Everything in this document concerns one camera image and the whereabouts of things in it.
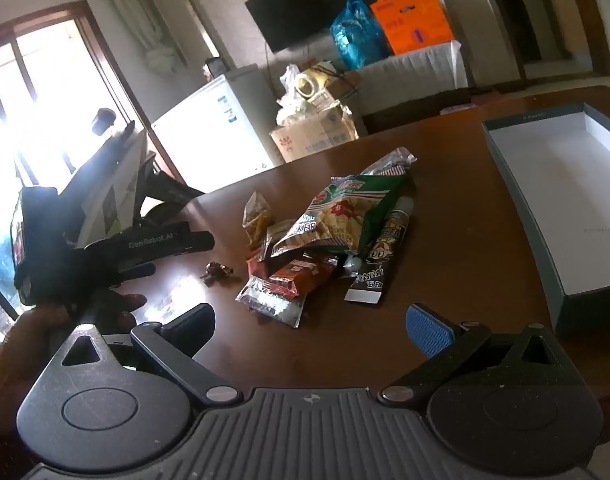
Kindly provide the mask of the left human hand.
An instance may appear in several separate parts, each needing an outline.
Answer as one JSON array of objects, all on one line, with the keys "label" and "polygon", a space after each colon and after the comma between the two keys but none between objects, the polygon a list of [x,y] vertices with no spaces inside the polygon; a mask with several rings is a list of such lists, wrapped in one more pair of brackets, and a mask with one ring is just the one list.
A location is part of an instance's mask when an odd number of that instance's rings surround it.
[{"label": "left human hand", "polygon": [[20,404],[73,326],[63,304],[40,304],[8,331],[0,344],[0,434],[14,431]]}]

